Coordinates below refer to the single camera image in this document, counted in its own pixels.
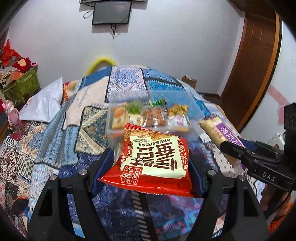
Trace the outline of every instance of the patterned quilt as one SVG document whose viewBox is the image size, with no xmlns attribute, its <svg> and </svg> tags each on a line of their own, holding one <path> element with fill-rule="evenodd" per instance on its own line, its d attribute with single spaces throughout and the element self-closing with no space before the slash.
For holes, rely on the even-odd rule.
<svg viewBox="0 0 296 241">
<path fill-rule="evenodd" d="M 95 96 L 91 98 L 87 93 L 93 90 Z M 110 92 L 147 90 L 186 91 L 194 100 L 189 105 L 191 122 L 217 114 L 238 135 L 214 104 L 203 99 L 188 84 L 157 70 L 113 66 L 84 77 L 77 83 L 75 95 L 68 102 L 63 102 L 61 110 L 50 123 L 27 122 L 20 141 L 8 136 L 1 147 L 0 204 L 24 236 L 27 220 L 48 178 L 52 174 L 60 178 L 69 177 L 81 169 L 87 169 L 110 146 L 105 135 Z M 184 101 L 181 94 L 167 95 L 165 98 L 172 103 Z M 187 141 L 189 148 L 201 161 L 220 173 L 235 175 L 231 165 L 217 149 L 206 148 L 199 137 Z M 248 180 L 260 199 L 264 184 L 250 177 Z M 12 204 L 21 196 L 29 198 L 28 214 L 15 216 Z M 145 212 L 149 212 L 157 237 L 162 241 L 185 237 L 203 202 L 200 198 L 151 194 L 146 194 L 146 200 L 148 208 L 145 209 L 139 202 L 137 192 L 105 185 L 93 203 L 112 240 L 154 240 L 143 217 Z M 75 233 L 84 237 L 72 195 L 68 195 L 68 203 Z M 224 195 L 214 236 L 222 229 L 226 207 L 227 195 Z"/>
</svg>

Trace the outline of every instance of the das logo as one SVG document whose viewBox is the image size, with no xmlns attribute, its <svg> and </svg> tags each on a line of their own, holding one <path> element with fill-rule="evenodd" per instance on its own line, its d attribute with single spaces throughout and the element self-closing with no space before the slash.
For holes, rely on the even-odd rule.
<svg viewBox="0 0 296 241">
<path fill-rule="evenodd" d="M 269 174 L 267 177 L 266 177 L 266 176 L 267 176 L 267 173 L 264 172 L 263 175 L 262 175 L 262 177 L 264 177 L 265 179 L 270 180 L 270 181 L 272 181 L 272 182 L 274 182 L 275 179 L 276 179 L 276 177 L 271 177 L 270 174 Z"/>
</svg>

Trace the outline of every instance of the black mechanical arm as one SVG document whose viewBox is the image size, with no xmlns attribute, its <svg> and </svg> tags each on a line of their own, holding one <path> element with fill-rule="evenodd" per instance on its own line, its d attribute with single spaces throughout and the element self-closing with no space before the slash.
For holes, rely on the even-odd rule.
<svg viewBox="0 0 296 241">
<path fill-rule="evenodd" d="M 252 151 L 230 142 L 220 145 L 222 152 L 241 160 L 248 168 L 248 175 L 277 188 L 268 210 L 263 212 L 258 200 L 246 180 L 224 177 L 212 169 L 207 169 L 191 151 L 189 173 L 191 179 L 199 180 L 204 203 L 186 241 L 264 241 L 269 236 L 266 220 L 278 207 L 284 192 L 295 189 L 296 156 L 295 117 L 296 104 L 285 107 L 286 142 L 284 151 L 261 142 L 251 142 Z M 107 148 L 98 161 L 88 170 L 81 170 L 69 178 L 52 175 L 47 181 L 35 206 L 29 227 L 29 241 L 110 241 L 92 203 L 92 198 L 101 190 L 97 181 L 114 162 L 113 150 Z M 74 195 L 77 214 L 85 238 L 75 235 L 67 201 L 67 194 Z M 213 238 L 213 230 L 219 217 L 222 194 L 228 194 L 225 223 L 222 234 Z"/>
</svg>

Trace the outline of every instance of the red stuffed toy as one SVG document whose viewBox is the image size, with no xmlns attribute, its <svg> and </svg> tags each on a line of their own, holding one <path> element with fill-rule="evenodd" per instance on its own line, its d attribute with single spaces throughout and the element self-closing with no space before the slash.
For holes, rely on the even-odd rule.
<svg viewBox="0 0 296 241">
<path fill-rule="evenodd" d="M 7 40 L 6 42 L 6 45 L 4 46 L 4 51 L 3 51 L 3 54 L 1 56 L 1 59 L 2 59 L 2 63 L 3 65 L 6 67 L 9 60 L 11 60 L 12 57 L 18 57 L 18 58 L 21 58 L 21 56 L 14 50 L 14 49 L 11 49 L 10 48 L 10 42 L 9 42 L 9 39 Z"/>
<path fill-rule="evenodd" d="M 17 68 L 21 73 L 25 73 L 30 69 L 31 60 L 29 58 L 19 59 L 12 67 Z"/>
</svg>

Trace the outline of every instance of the white wall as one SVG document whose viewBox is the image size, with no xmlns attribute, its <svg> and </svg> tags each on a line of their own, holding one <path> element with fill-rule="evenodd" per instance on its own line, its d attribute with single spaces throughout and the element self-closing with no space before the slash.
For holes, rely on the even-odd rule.
<svg viewBox="0 0 296 241">
<path fill-rule="evenodd" d="M 198 91 L 218 93 L 241 19 L 227 0 L 134 3 L 129 25 L 120 26 L 115 39 L 110 26 L 83 19 L 88 9 L 78 0 L 30 0 L 13 19 L 12 48 L 39 63 L 41 87 L 61 76 L 79 79 L 98 56 L 109 55 L 118 64 L 188 75 L 198 80 Z"/>
<path fill-rule="evenodd" d="M 7 33 L 6 39 L 9 39 L 9 37 L 10 37 L 10 29 L 8 29 L 8 33 Z"/>
<path fill-rule="evenodd" d="M 283 22 L 282 42 L 278 63 L 271 84 L 290 102 L 296 102 L 296 40 Z M 278 103 L 266 94 L 242 131 L 242 136 L 249 140 L 267 142 L 276 132 L 283 132 L 278 125 Z"/>
</svg>

